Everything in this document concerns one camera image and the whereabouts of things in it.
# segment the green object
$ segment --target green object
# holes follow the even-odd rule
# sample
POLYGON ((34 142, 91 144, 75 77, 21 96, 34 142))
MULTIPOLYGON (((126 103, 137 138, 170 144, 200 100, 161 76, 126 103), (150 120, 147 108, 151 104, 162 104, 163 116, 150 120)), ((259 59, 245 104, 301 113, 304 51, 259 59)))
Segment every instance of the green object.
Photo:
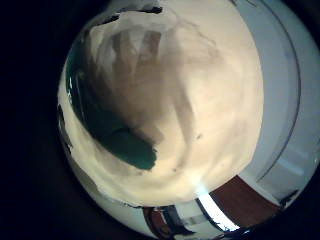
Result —
POLYGON ((69 52, 66 68, 67 94, 76 116, 91 136, 114 156, 136 168, 150 170, 156 161, 155 150, 116 114, 103 108, 82 72, 84 50, 84 44, 76 41, 69 52))

